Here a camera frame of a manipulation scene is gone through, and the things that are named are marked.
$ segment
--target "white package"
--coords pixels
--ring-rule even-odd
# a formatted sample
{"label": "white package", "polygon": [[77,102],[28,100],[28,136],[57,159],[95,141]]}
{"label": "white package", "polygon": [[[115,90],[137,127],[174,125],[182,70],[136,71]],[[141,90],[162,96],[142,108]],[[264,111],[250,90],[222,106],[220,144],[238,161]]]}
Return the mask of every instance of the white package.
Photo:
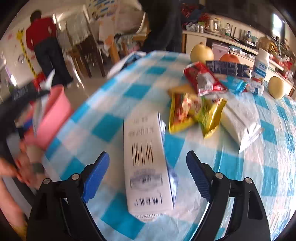
{"label": "white package", "polygon": [[153,221],[174,208],[177,182],[168,171],[159,113],[125,120],[124,174],[128,211],[140,221]]}
{"label": "white package", "polygon": [[238,144],[241,153],[260,136],[264,129],[249,107],[237,100],[233,94],[219,94],[219,97],[227,98],[220,122]]}

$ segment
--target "yellow snack bag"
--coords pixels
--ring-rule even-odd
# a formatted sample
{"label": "yellow snack bag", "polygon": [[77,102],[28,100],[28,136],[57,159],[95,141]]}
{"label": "yellow snack bag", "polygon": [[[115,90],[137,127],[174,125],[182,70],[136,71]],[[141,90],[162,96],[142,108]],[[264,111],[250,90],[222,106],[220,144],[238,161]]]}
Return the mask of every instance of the yellow snack bag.
{"label": "yellow snack bag", "polygon": [[194,120],[188,116],[192,100],[188,94],[172,93],[172,103],[170,106],[170,120],[168,125],[169,133],[173,134],[194,125]]}
{"label": "yellow snack bag", "polygon": [[188,112],[188,114],[193,118],[195,122],[199,121],[203,105],[204,105],[203,98],[195,95],[195,97],[193,98],[192,106]]}
{"label": "yellow snack bag", "polygon": [[172,94],[173,93],[179,93],[179,94],[185,94],[185,93],[187,93],[187,94],[197,95],[196,92],[195,92],[195,90],[194,90],[194,88],[189,83],[168,89],[168,95],[169,95],[169,97],[172,97]]}
{"label": "yellow snack bag", "polygon": [[203,105],[198,117],[198,122],[200,122],[204,138],[212,136],[217,129],[220,123],[221,113],[224,106],[226,105],[226,102],[227,99],[224,98],[203,98]]}

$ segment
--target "table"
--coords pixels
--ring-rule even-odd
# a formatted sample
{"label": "table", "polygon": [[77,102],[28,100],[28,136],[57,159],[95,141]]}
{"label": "table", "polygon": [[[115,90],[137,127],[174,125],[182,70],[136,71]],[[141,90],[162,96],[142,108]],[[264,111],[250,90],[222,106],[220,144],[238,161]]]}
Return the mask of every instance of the table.
{"label": "table", "polygon": [[[65,180],[93,163],[102,151],[110,166],[95,197],[87,203],[107,240],[188,241],[206,209],[186,166],[193,150],[201,162],[229,179],[253,179],[261,195],[274,240],[296,210],[296,105],[285,96],[274,100],[267,88],[262,97],[243,93],[239,99],[254,109],[265,129],[244,152],[220,126],[204,140],[199,125],[174,135],[165,134],[165,155],[175,169],[179,187],[175,208],[155,222],[142,223],[127,211],[123,167],[123,122],[130,115],[158,111],[168,127],[170,98],[167,89],[186,83],[185,54],[156,51],[136,61],[106,82],[73,114],[48,148],[43,164],[51,179]],[[225,233],[233,199],[217,238]]]}

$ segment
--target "box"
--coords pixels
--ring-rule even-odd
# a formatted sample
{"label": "box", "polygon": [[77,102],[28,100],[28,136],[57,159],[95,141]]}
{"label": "box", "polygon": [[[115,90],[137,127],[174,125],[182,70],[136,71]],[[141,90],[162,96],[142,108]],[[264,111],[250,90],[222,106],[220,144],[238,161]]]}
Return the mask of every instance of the box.
{"label": "box", "polygon": [[239,78],[250,80],[250,67],[246,64],[237,64],[224,61],[206,61],[206,66],[214,74],[225,74],[237,76]]}
{"label": "box", "polygon": [[220,58],[229,53],[229,47],[225,44],[212,43],[212,51],[214,54],[214,60],[220,60]]}
{"label": "box", "polygon": [[177,177],[167,167],[165,123],[159,113],[124,122],[124,174],[128,211],[140,221],[153,221],[174,208]]}

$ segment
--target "white bottle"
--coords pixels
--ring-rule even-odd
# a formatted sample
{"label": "white bottle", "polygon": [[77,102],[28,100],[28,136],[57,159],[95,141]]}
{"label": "white bottle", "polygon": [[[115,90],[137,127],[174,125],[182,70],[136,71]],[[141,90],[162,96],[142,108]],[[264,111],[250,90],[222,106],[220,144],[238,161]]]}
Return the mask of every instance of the white bottle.
{"label": "white bottle", "polygon": [[229,23],[226,23],[225,35],[230,36],[230,24]]}
{"label": "white bottle", "polygon": [[266,76],[268,67],[269,53],[260,48],[253,65],[251,81],[257,81],[262,84]]}
{"label": "white bottle", "polygon": [[256,81],[251,81],[247,84],[246,89],[248,92],[253,93],[253,95],[262,96],[264,92],[264,85]]}

